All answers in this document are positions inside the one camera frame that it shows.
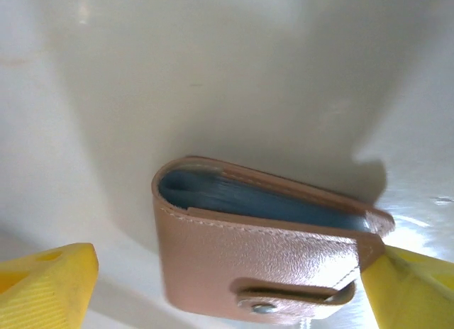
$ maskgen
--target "wallet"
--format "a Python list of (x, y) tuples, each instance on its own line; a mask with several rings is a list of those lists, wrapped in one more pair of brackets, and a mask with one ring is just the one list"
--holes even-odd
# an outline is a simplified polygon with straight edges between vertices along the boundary
[(152, 192), (167, 300), (234, 320), (330, 316), (394, 229), (370, 205), (204, 157), (166, 164)]

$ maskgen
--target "snap button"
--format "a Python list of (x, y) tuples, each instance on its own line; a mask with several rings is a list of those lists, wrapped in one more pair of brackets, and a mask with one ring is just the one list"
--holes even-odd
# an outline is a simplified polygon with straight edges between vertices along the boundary
[(253, 313), (275, 313), (277, 307), (269, 303), (255, 304), (252, 306)]

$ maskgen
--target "pink leather wallet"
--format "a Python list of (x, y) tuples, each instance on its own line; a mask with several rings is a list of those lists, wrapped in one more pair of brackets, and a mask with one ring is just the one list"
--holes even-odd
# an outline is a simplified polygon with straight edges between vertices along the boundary
[(152, 191), (167, 299), (208, 316), (328, 317), (394, 228), (359, 201), (203, 157), (166, 164)]

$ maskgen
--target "stitching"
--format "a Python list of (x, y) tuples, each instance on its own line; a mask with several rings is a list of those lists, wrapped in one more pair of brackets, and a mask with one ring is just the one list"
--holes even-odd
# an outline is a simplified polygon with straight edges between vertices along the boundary
[[(199, 225), (214, 226), (217, 228), (227, 228), (229, 230), (239, 230), (239, 231), (249, 232), (249, 233), (263, 233), (263, 234), (268, 234), (268, 235), (276, 235), (278, 237), (283, 237), (283, 238), (299, 238), (295, 233), (276, 233), (273, 230), (258, 230), (258, 229), (253, 230), (253, 229), (249, 229), (249, 228), (237, 228), (237, 227), (230, 226), (230, 225), (220, 225), (220, 224), (215, 224), (215, 223), (208, 222), (208, 221), (195, 221), (194, 219), (188, 219), (185, 217), (178, 216), (177, 214), (169, 212), (168, 210), (166, 210), (163, 207), (161, 207), (160, 210), (164, 211), (166, 214), (176, 218), (179, 221), (186, 221), (188, 223), (196, 223)], [(332, 239), (322, 240), (322, 239), (316, 239), (316, 238), (305, 238), (304, 240), (308, 241), (308, 242), (327, 242), (327, 241), (329, 241), (329, 242), (336, 242), (340, 245), (349, 246), (349, 244), (345, 244), (344, 242), (339, 242), (337, 240), (332, 240)], [(371, 253), (372, 253), (372, 249), (369, 247), (369, 252), (368, 252), (365, 260), (367, 260), (369, 258)], [(350, 272), (348, 272), (340, 281), (338, 281), (332, 287), (335, 288), (336, 286), (338, 286), (340, 283), (342, 283), (342, 281), (344, 281), (346, 278), (348, 278), (359, 267), (360, 267), (360, 263), (359, 263), (359, 259), (358, 259), (358, 265), (353, 267), (353, 269), (351, 269)]]
[[(178, 166), (178, 168), (191, 168), (191, 167), (203, 167), (203, 168), (207, 168), (207, 169), (222, 169), (222, 170), (225, 170), (225, 167), (224, 166), (220, 166), (220, 167), (216, 167), (216, 166), (210, 166), (210, 165), (207, 165), (207, 164), (182, 164), (181, 166)], [(168, 172), (174, 170), (175, 168), (174, 167), (170, 167), (167, 171), (165, 171), (162, 175), (164, 174), (167, 174)], [(242, 177), (242, 176), (239, 176), (239, 175), (235, 175), (235, 174), (230, 174), (230, 173), (226, 173), (226, 172), (223, 172), (223, 175), (226, 176), (226, 177), (231, 177), (231, 178), (234, 178), (234, 179), (239, 179), (243, 182), (250, 182), (252, 184), (257, 184), (259, 186), (265, 186), (271, 190), (276, 190), (276, 191), (280, 191), (280, 192), (286, 192), (286, 193), (289, 193), (291, 194), (292, 196), (294, 197), (300, 197), (300, 196), (297, 196), (297, 192), (291, 190), (291, 189), (285, 189), (285, 188), (281, 188), (281, 187), (278, 187), (278, 186), (274, 186), (274, 185), (271, 185), (271, 184), (266, 184), (264, 182), (259, 182), (257, 180), (254, 180), (254, 179), (250, 179), (250, 178), (245, 178), (245, 177)], [(305, 195), (304, 198), (307, 200), (307, 201), (313, 201), (314, 203), (317, 203), (317, 202), (321, 202), (324, 204), (324, 206), (331, 206), (331, 207), (334, 207), (334, 208), (338, 208), (342, 211), (345, 211), (345, 212), (357, 212), (358, 210), (356, 208), (351, 208), (351, 207), (345, 207), (344, 205), (342, 204), (339, 204), (339, 203), (336, 203), (336, 202), (333, 202), (333, 201), (329, 201), (325, 198), (321, 198), (321, 197), (317, 197), (317, 196), (307, 196)], [(376, 229), (376, 233), (381, 233), (382, 230), (383, 230), (383, 227), (384, 225), (383, 224), (379, 224), (377, 229)]]
[[(266, 184), (264, 182), (259, 182), (257, 180), (254, 180), (254, 179), (250, 179), (250, 178), (245, 178), (245, 177), (241, 177), (241, 176), (238, 176), (238, 175), (234, 175), (234, 174), (230, 174), (230, 173), (223, 173), (226, 177), (231, 177), (231, 178), (234, 178), (234, 179), (239, 179), (243, 182), (250, 182), (252, 184), (257, 184), (257, 185), (260, 185), (260, 186), (265, 186), (265, 187), (268, 187), (269, 189), (274, 189), (276, 191), (279, 191), (279, 192), (285, 192), (285, 193), (289, 193), (291, 194), (292, 196), (296, 196), (296, 192), (295, 191), (292, 191), (290, 189), (285, 189), (285, 188), (281, 188), (281, 187), (277, 187), (277, 186), (273, 186), (271, 184)], [(338, 208), (342, 211), (346, 211), (346, 212), (357, 212), (358, 210), (356, 208), (352, 208), (352, 207), (345, 207), (344, 205), (340, 204), (340, 203), (336, 203), (336, 202), (333, 202), (333, 201), (329, 201), (325, 198), (321, 198), (321, 197), (317, 197), (317, 196), (308, 196), (308, 195), (305, 195), (304, 196), (304, 199), (306, 199), (307, 201), (313, 201), (315, 203), (317, 202), (322, 202), (324, 204), (324, 206), (331, 206), (331, 207), (335, 207), (335, 208)], [(382, 224), (379, 224), (379, 226), (377, 227), (377, 233), (380, 233), (382, 230), (383, 230), (383, 226)]]
[[(364, 258), (364, 260), (368, 260), (370, 255), (372, 254), (372, 248), (369, 246), (369, 252), (367, 253), (367, 256)], [(336, 284), (334, 284), (333, 288), (338, 286), (340, 283), (342, 283), (347, 277), (349, 277), (357, 268), (359, 268), (360, 265), (358, 264), (356, 267), (354, 267), (350, 272), (348, 272), (340, 281), (338, 281)]]

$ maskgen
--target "yellow clamp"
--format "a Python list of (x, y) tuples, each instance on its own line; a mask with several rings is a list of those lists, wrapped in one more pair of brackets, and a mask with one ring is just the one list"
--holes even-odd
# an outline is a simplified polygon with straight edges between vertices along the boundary
[(97, 276), (87, 243), (1, 262), (0, 328), (80, 328)]
[(454, 328), (454, 264), (386, 247), (362, 274), (380, 329)]

